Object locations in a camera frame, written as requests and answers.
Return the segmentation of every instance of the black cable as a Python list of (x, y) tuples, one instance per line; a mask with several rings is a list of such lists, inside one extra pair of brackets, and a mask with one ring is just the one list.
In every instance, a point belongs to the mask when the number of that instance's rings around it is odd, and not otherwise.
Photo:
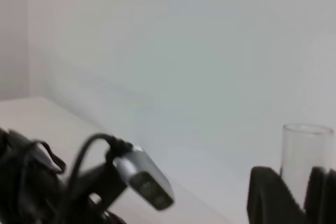
[(117, 140), (113, 136), (110, 136), (110, 135), (107, 135), (107, 134), (102, 134), (102, 133), (95, 134), (95, 135), (91, 136), (90, 138), (88, 138), (86, 140), (86, 142), (84, 143), (83, 147), (81, 148), (81, 150), (80, 150), (80, 152), (77, 156), (75, 165), (73, 166), (68, 185), (67, 185), (67, 187), (64, 191), (63, 197), (60, 201), (60, 204), (59, 204), (56, 216), (55, 216), (54, 224), (61, 224), (62, 221), (64, 220), (64, 218), (67, 214), (67, 210), (69, 208), (69, 205), (71, 203), (72, 192), (73, 192), (73, 190), (75, 188), (75, 185), (76, 185), (76, 180), (78, 178), (80, 165), (81, 165), (81, 163), (84, 159), (84, 156), (85, 156), (87, 150), (89, 149), (90, 145), (94, 141), (99, 140), (99, 139), (103, 139), (103, 140), (107, 141), (109, 145), (112, 145), (113, 142), (115, 142), (115, 140)]

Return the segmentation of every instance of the webcam lens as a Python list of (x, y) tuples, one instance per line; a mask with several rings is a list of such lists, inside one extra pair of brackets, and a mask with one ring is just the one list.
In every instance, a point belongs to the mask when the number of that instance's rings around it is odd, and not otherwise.
[(146, 181), (142, 184), (140, 190), (144, 196), (150, 196), (156, 191), (156, 184), (151, 181)]

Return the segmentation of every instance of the black holder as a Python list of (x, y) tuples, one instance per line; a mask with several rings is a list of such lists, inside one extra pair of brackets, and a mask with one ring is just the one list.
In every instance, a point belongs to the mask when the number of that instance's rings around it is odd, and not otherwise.
[(335, 224), (336, 172), (330, 170), (321, 177), (316, 168), (311, 173), (303, 211), (274, 170), (254, 167), (247, 203), (250, 224)]

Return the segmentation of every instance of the glass cup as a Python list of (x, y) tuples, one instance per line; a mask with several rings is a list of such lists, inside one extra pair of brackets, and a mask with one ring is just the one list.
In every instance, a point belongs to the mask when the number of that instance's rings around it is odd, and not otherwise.
[(308, 124), (287, 124), (282, 131), (281, 178), (303, 209), (312, 169), (328, 172), (333, 152), (333, 130)]

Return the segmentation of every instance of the white wall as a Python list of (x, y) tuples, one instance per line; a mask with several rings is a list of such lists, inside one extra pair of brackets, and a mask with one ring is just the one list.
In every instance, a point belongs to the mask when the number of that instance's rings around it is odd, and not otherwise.
[(335, 0), (28, 0), (31, 95), (127, 140), (234, 223), (281, 126), (336, 126)]
[(0, 99), (28, 95), (27, 0), (0, 0)]

